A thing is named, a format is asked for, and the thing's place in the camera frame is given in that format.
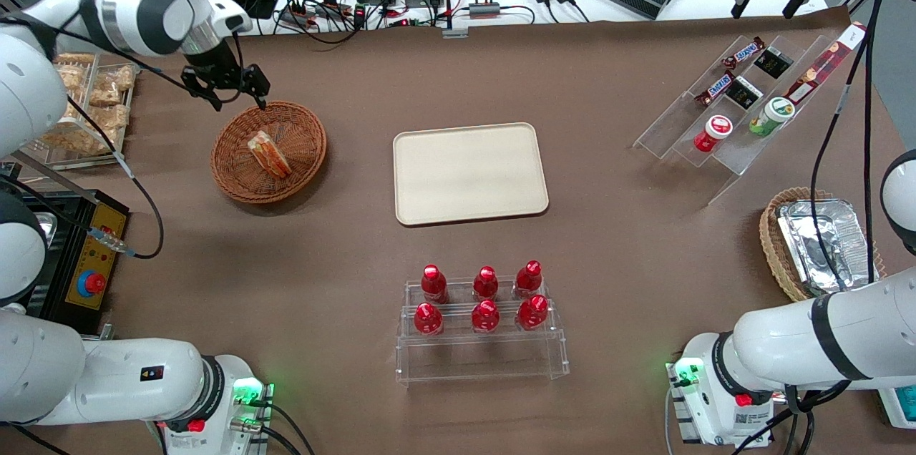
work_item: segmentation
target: round wicker basket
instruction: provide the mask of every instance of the round wicker basket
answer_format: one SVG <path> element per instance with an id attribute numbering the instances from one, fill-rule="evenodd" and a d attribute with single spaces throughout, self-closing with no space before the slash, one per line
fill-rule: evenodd
<path id="1" fill-rule="evenodd" d="M 766 205 L 760 215 L 760 244 L 763 246 L 766 263 L 768 263 L 773 277 L 776 278 L 776 283 L 779 283 L 782 291 L 792 301 L 804 301 L 814 296 L 805 290 L 798 273 L 795 271 L 795 264 L 792 262 L 789 249 L 786 247 L 785 240 L 782 239 L 782 231 L 779 230 L 779 224 L 776 222 L 776 208 L 783 203 L 788 203 L 788 201 L 808 200 L 810 197 L 811 191 L 808 187 L 793 187 L 783 190 L 769 201 L 769 204 Z M 818 200 L 830 200 L 834 196 L 829 192 L 817 190 L 815 197 Z M 877 248 L 874 249 L 874 266 L 877 267 L 877 273 L 881 278 L 887 276 Z"/>
<path id="2" fill-rule="evenodd" d="M 248 141 L 259 129 L 286 156 L 292 169 L 288 177 L 271 177 L 249 151 Z M 210 154 L 210 170 L 216 185 L 233 200 L 274 203 L 300 191 L 318 174 L 327 145 L 324 126 L 314 113 L 295 103 L 271 101 L 263 110 L 249 107 L 223 128 Z"/>

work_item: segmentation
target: beige tray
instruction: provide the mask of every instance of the beige tray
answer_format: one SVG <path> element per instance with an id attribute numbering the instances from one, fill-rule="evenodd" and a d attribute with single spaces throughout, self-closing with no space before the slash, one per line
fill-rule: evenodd
<path id="1" fill-rule="evenodd" d="M 395 137 L 395 214 L 406 226 L 547 209 L 534 127 L 526 122 Z"/>

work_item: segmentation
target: acrylic display stand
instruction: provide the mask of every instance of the acrylic display stand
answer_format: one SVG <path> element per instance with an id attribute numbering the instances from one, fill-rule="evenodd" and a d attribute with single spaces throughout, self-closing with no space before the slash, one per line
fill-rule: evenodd
<path id="1" fill-rule="evenodd" d="M 409 281 L 404 290 L 396 345 L 396 379 L 403 386 L 416 382 L 478 380 L 518 376 L 547 376 L 556 379 L 569 374 L 566 335 L 546 283 L 540 288 L 549 300 L 550 314 L 533 331 L 515 325 L 521 300 L 512 296 L 513 275 L 497 276 L 500 291 L 495 304 L 500 324 L 489 333 L 475 333 L 471 311 L 477 305 L 472 295 L 474 279 L 449 280 L 449 304 L 436 305 L 442 312 L 444 331 L 426 336 L 416 331 L 413 317 L 423 303 L 419 281 Z"/>
<path id="2" fill-rule="evenodd" d="M 808 49 L 802 49 L 786 40 L 786 38 L 777 36 L 768 45 L 794 60 L 791 67 L 779 79 L 770 77 L 765 71 L 755 66 L 754 61 L 759 57 L 759 54 L 754 54 L 750 60 L 746 60 L 732 70 L 732 74 L 735 74 L 736 77 L 745 78 L 763 93 L 763 96 L 759 97 L 748 109 L 739 106 L 726 95 L 717 97 L 706 109 L 694 101 L 694 97 L 709 89 L 713 83 L 716 83 L 723 76 L 726 67 L 723 66 L 722 59 L 740 51 L 750 42 L 751 39 L 744 36 L 737 38 L 726 51 L 716 58 L 716 61 L 706 70 L 706 73 L 703 73 L 703 76 L 700 76 L 690 89 L 687 89 L 674 103 L 671 103 L 671 106 L 668 106 L 668 109 L 633 143 L 633 147 L 642 146 L 660 159 L 678 155 L 690 162 L 694 167 L 700 167 L 712 158 L 729 169 L 731 171 L 729 181 L 722 185 L 722 188 L 716 192 L 712 200 L 709 200 L 709 203 L 719 198 L 719 195 L 724 194 L 725 191 L 739 181 L 747 171 L 747 168 L 753 164 L 756 156 L 760 155 L 760 152 L 763 151 L 773 137 L 779 134 L 780 129 L 791 124 L 794 117 L 765 137 L 760 137 L 750 132 L 749 122 L 758 116 L 761 107 L 769 102 L 770 99 L 786 94 L 792 83 L 808 70 L 814 60 L 821 53 L 824 53 L 825 49 L 833 44 L 833 41 L 827 37 L 819 36 Z M 805 97 L 805 100 L 802 100 L 801 104 L 796 107 L 795 117 L 798 117 L 804 111 L 805 105 L 811 102 L 817 90 L 815 89 L 811 95 Z M 729 135 L 729 138 L 717 143 L 712 152 L 702 152 L 694 147 L 693 137 L 703 130 L 703 127 L 706 126 L 706 120 L 713 115 L 726 116 L 731 120 L 735 129 Z"/>

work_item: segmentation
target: green cap jar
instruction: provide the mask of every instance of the green cap jar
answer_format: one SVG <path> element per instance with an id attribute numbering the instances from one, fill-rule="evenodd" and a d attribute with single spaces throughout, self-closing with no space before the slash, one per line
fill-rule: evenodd
<path id="1" fill-rule="evenodd" d="M 750 132 L 765 137 L 779 128 L 783 122 L 795 116 L 795 105 L 785 97 L 773 97 L 766 103 L 760 113 L 750 122 Z"/>

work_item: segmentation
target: emergency stop button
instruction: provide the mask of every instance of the emergency stop button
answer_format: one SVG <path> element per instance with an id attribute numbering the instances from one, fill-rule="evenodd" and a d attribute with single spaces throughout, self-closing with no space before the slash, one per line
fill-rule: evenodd
<path id="1" fill-rule="evenodd" d="M 83 298 L 91 298 L 105 290 L 105 276 L 96 270 L 83 270 L 76 280 L 76 291 Z"/>

